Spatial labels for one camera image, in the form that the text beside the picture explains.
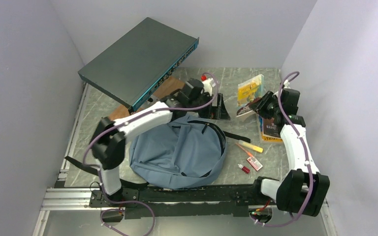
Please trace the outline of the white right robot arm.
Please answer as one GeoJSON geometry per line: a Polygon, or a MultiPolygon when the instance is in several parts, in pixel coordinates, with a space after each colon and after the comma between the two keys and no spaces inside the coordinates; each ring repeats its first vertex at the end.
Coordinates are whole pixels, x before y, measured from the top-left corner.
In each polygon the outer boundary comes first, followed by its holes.
{"type": "Polygon", "coordinates": [[[284,88],[279,93],[268,91],[248,104],[262,118],[273,121],[289,164],[289,172],[283,180],[258,177],[251,193],[257,204],[272,199],[279,210],[315,217],[324,203],[330,180],[320,173],[313,161],[304,118],[297,115],[299,98],[299,91],[284,88]]]}

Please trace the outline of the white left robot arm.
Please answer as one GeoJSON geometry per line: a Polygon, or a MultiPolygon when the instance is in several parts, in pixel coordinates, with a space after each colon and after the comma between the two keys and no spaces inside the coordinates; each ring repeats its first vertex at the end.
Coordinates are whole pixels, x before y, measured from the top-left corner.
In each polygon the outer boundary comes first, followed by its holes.
{"type": "Polygon", "coordinates": [[[126,145],[129,165],[146,185],[175,190],[214,182],[227,148],[225,132],[211,123],[218,110],[212,102],[220,96],[217,81],[205,74],[145,110],[115,121],[103,119],[90,143],[102,200],[114,207],[123,198],[119,167],[126,145]]]}

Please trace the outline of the yellow bottom book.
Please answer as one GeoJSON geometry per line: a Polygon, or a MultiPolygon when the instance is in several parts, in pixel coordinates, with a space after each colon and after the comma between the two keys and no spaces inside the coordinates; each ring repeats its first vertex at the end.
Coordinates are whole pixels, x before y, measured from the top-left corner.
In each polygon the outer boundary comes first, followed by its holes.
{"type": "Polygon", "coordinates": [[[269,138],[269,137],[265,137],[262,133],[262,121],[261,121],[261,116],[258,116],[258,126],[259,126],[259,132],[260,132],[260,137],[261,137],[261,141],[262,142],[265,142],[265,143],[276,143],[276,144],[281,144],[283,141],[282,139],[278,139],[278,138],[269,138]]]}

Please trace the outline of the yellow cover book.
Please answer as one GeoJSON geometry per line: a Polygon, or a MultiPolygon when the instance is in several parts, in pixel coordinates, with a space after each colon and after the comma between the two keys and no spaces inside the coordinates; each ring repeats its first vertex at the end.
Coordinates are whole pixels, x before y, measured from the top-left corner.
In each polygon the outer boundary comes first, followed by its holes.
{"type": "Polygon", "coordinates": [[[263,82],[264,76],[259,74],[238,85],[236,118],[239,121],[245,121],[254,114],[249,105],[263,96],[263,82]]]}

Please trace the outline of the blue backpack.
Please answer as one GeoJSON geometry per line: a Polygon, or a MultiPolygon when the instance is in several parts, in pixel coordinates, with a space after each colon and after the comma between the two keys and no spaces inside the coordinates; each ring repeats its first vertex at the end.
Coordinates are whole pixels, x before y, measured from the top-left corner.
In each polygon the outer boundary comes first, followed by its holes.
{"type": "Polygon", "coordinates": [[[131,140],[126,150],[127,139],[120,128],[103,118],[91,141],[101,169],[70,156],[66,160],[89,174],[101,175],[109,195],[123,188],[143,189],[149,184],[167,189],[193,188],[218,178],[228,138],[251,142],[206,119],[187,115],[143,132],[131,140]]]}

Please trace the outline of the dark cover book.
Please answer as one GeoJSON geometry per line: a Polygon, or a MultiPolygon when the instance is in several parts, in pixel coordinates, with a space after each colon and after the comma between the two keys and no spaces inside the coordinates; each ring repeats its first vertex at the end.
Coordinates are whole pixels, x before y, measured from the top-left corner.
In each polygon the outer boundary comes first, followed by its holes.
{"type": "Polygon", "coordinates": [[[274,123],[274,118],[267,119],[261,118],[262,121],[262,133],[265,137],[280,139],[280,129],[274,123]]]}

